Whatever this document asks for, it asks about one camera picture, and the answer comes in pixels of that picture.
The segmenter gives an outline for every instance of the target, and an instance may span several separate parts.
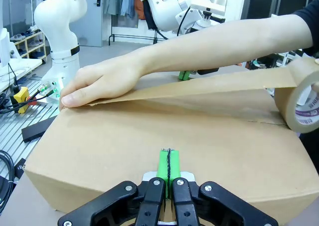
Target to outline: screw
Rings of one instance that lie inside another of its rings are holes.
[[[65,221],[63,226],[72,226],[72,223],[70,221]]]
[[[129,186],[126,186],[126,187],[125,187],[125,190],[126,190],[126,191],[131,191],[132,188],[133,188],[133,187],[129,185]]]
[[[176,183],[177,183],[178,185],[183,185],[183,184],[184,184],[184,181],[183,181],[183,180],[178,180]]]
[[[206,191],[211,191],[211,186],[210,186],[210,185],[206,185],[206,186],[205,186],[205,190],[206,190]]]

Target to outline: door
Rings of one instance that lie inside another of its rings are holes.
[[[78,21],[70,23],[70,30],[78,37],[80,45],[102,46],[102,0],[86,0],[88,10]]]

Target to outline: black shirt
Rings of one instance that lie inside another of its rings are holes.
[[[319,0],[313,0],[304,9],[294,12],[294,14],[300,16],[311,31],[314,45],[304,51],[307,55],[313,55],[319,50]]]

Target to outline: tape strip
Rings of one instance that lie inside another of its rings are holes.
[[[319,96],[312,92],[304,106],[296,106],[296,103],[301,93],[318,81],[319,65],[313,58],[301,58],[284,68],[236,72],[170,83],[132,91],[115,99],[98,100],[90,105],[275,88],[275,103],[287,125],[296,132],[306,133],[319,128]]]

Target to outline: white table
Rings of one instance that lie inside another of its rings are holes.
[[[27,75],[29,72],[36,69],[38,66],[42,64],[42,60],[40,59],[24,59],[24,58],[13,58],[10,59],[10,66],[13,71],[17,70],[16,78],[19,80],[20,78]],[[10,74],[10,84],[13,83],[13,74]],[[9,87],[9,77],[8,77],[8,68],[7,66],[0,68],[0,92],[6,90]]]

